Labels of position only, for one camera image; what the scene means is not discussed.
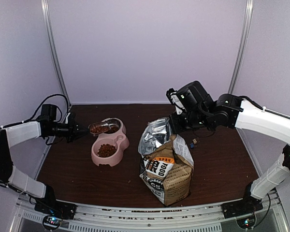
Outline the metal scoop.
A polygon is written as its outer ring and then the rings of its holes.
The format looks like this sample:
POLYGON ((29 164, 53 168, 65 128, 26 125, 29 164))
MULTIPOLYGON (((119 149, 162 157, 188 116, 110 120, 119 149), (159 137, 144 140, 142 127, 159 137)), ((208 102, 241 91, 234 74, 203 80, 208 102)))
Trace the metal scoop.
POLYGON ((110 130, 110 126, 105 122, 97 122, 89 125, 89 132, 93 136, 98 136, 108 130, 110 130))

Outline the pink double pet bowl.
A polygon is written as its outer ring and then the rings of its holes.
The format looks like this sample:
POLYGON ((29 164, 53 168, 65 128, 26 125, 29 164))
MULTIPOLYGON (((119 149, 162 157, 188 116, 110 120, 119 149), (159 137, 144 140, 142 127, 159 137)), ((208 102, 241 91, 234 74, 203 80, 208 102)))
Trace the pink double pet bowl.
POLYGON ((124 151, 129 147, 130 142, 126 136, 126 127, 123 122, 119 118, 121 122, 120 129, 112 134, 102 133, 98 136, 95 143, 92 145, 91 148, 91 159, 94 164, 97 166, 99 165, 109 165, 111 167, 116 166, 119 164, 123 158, 124 151), (116 153, 107 158, 101 158, 97 155, 97 152, 102 144, 110 144, 114 145, 117 149, 116 153))

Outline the dog food bag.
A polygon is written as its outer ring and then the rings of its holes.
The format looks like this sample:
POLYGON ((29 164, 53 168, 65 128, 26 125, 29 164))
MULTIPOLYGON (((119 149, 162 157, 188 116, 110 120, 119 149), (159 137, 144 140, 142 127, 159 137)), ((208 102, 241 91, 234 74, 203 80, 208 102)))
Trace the dog food bag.
POLYGON ((172 133, 168 118, 149 122, 138 145, 139 177, 165 206, 190 193, 194 160, 180 135, 172 133))

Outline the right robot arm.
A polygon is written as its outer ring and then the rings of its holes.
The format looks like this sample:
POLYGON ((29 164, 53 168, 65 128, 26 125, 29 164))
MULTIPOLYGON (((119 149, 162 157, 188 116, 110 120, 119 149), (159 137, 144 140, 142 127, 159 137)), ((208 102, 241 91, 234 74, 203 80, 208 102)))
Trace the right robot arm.
POLYGON ((246 188, 238 203, 241 213, 249 213, 265 195, 290 176, 290 116, 260 106, 247 96, 223 94, 214 101, 202 84, 193 81, 166 96, 175 106, 169 116, 174 134, 218 126, 258 132, 286 143, 278 160, 246 188))

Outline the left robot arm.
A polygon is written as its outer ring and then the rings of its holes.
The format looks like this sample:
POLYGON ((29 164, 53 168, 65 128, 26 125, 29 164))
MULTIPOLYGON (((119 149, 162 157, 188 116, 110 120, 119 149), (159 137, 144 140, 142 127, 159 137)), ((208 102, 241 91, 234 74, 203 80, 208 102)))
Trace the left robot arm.
POLYGON ((0 184, 41 200, 41 207, 50 215, 60 210, 54 190, 35 180, 32 173, 32 166, 38 165, 34 158, 42 160, 42 141, 56 137, 71 143, 89 133, 71 113, 57 122, 57 110, 53 104, 44 104, 36 119, 0 127, 0 184))

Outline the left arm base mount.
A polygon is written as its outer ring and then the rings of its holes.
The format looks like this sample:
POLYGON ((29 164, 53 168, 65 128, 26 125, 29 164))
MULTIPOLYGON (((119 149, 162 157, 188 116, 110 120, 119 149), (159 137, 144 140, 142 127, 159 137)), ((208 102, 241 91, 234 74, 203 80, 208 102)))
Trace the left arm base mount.
POLYGON ((36 198, 35 211, 45 214, 42 226, 48 231, 58 229, 64 220, 74 219, 77 206, 73 203, 58 201, 52 187, 46 186, 43 198, 36 198))

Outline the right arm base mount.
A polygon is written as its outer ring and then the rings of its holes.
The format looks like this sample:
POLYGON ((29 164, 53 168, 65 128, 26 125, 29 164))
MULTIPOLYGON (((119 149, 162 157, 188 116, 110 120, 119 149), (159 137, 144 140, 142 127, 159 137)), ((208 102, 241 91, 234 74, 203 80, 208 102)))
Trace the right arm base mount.
POLYGON ((251 186, 252 182, 246 186, 241 200, 223 203, 221 205, 224 218, 237 218, 237 225, 244 230, 253 229, 257 225, 255 213, 263 209, 261 200, 251 196, 251 186))

